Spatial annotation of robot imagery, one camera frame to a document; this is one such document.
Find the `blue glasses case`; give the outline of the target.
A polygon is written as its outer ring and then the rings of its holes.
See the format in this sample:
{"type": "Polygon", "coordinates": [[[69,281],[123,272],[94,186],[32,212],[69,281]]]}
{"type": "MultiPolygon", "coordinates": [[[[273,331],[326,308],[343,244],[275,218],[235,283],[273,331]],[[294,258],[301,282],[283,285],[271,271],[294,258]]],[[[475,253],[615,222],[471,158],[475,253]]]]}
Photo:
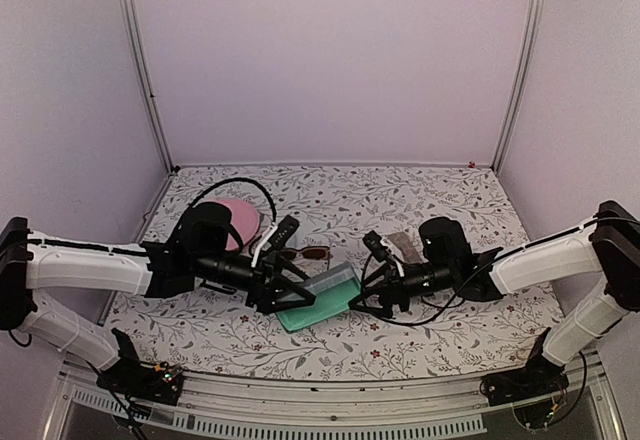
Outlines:
{"type": "Polygon", "coordinates": [[[302,286],[315,295],[311,306],[278,312],[276,317],[288,333],[321,323],[349,310],[349,302],[360,293],[360,282],[349,262],[305,280],[302,286]]]}

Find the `grey glasses case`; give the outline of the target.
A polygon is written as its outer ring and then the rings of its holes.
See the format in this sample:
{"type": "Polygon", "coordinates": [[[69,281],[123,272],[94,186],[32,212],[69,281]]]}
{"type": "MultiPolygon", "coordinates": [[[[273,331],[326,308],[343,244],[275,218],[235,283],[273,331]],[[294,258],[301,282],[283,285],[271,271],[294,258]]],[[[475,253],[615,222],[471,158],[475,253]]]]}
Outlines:
{"type": "Polygon", "coordinates": [[[388,234],[385,239],[391,250],[404,264],[422,264],[425,259],[417,250],[411,237],[404,231],[388,234]]]}

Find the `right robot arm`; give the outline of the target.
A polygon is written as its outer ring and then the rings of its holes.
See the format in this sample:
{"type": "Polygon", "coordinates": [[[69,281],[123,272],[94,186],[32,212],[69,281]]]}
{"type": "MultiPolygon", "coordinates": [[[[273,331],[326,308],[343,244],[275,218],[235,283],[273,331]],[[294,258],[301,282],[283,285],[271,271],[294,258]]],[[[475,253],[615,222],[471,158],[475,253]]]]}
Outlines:
{"type": "Polygon", "coordinates": [[[461,224],[447,217],[423,222],[419,238],[424,262],[404,264],[376,232],[365,235],[380,266],[363,278],[350,309],[391,320],[393,310],[407,311],[412,298],[445,289],[454,298],[491,302],[542,283],[600,276],[567,318],[537,338],[517,375],[527,396],[539,395],[584,347],[639,309],[639,221],[613,200],[574,227],[511,250],[473,252],[461,224]]]}

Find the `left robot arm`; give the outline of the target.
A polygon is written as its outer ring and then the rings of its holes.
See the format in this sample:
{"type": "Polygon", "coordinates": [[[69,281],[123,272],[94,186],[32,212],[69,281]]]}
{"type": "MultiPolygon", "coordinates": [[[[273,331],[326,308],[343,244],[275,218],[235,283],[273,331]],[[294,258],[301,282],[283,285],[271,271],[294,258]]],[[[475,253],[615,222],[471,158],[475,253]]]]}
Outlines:
{"type": "Polygon", "coordinates": [[[134,346],[47,296],[49,288],[107,290],[165,299],[198,288],[243,291],[246,304],[269,315],[314,304],[307,275],[280,255],[299,223],[271,226],[253,256],[243,254],[244,201],[187,208],[164,242],[110,245],[66,240],[32,230],[24,217],[1,231],[1,328],[22,331],[109,372],[128,394],[148,386],[134,346]]]}

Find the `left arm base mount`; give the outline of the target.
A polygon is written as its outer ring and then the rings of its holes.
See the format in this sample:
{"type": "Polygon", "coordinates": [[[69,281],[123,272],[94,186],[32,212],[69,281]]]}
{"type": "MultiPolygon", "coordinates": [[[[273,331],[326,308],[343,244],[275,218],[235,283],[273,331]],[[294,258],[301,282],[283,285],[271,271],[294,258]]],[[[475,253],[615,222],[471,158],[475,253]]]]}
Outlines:
{"type": "Polygon", "coordinates": [[[184,369],[166,361],[143,364],[127,334],[112,329],[119,358],[106,370],[100,370],[97,386],[126,397],[176,406],[182,393],[184,369]]]}

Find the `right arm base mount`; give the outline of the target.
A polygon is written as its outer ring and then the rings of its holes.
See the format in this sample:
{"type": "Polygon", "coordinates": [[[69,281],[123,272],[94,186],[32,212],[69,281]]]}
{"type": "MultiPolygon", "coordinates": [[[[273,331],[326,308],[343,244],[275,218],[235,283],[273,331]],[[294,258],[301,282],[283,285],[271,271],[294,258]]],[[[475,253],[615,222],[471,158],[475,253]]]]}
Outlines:
{"type": "Polygon", "coordinates": [[[543,402],[514,410],[518,423],[529,430],[544,429],[552,424],[569,387],[564,368],[543,357],[543,344],[549,332],[550,328],[547,328],[536,338],[522,367],[487,374],[479,385],[480,393],[488,399],[490,406],[558,394],[557,400],[547,398],[543,402]]]}

